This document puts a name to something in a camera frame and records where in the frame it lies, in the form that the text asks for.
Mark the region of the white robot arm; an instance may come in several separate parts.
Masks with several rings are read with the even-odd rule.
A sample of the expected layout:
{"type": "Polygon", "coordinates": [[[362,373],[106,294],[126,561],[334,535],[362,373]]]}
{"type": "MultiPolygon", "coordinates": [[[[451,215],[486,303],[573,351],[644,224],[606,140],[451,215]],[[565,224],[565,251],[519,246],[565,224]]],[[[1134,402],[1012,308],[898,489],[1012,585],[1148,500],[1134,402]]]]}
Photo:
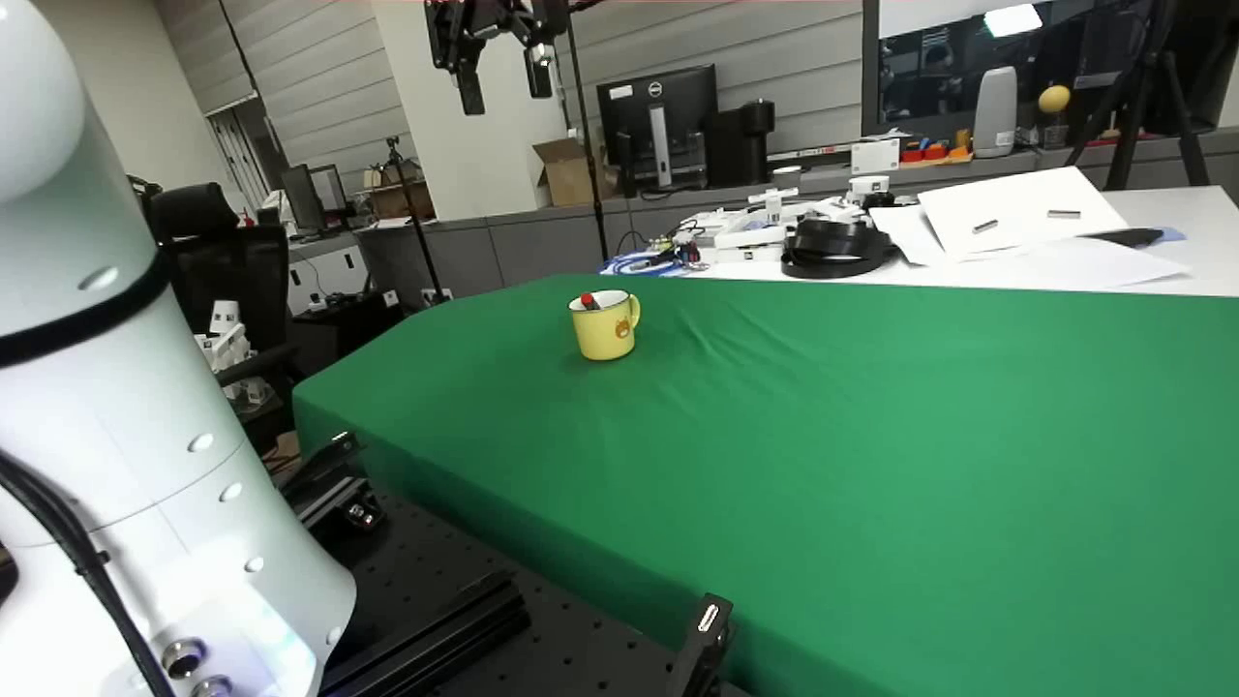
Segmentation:
{"type": "Polygon", "coordinates": [[[351,646],[315,526],[347,432],[277,482],[209,373],[63,36],[0,0],[2,697],[417,697],[529,631],[508,569],[351,646]]]}

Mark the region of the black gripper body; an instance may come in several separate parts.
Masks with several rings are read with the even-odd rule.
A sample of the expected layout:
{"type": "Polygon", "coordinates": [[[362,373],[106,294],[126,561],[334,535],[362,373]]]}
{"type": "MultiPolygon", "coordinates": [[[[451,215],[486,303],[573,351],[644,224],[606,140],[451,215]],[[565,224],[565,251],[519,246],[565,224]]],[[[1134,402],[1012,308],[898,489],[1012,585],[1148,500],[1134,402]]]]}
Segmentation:
{"type": "Polygon", "coordinates": [[[512,36],[535,67],[552,59],[573,0],[421,0],[436,70],[463,70],[486,40],[512,36]]]}

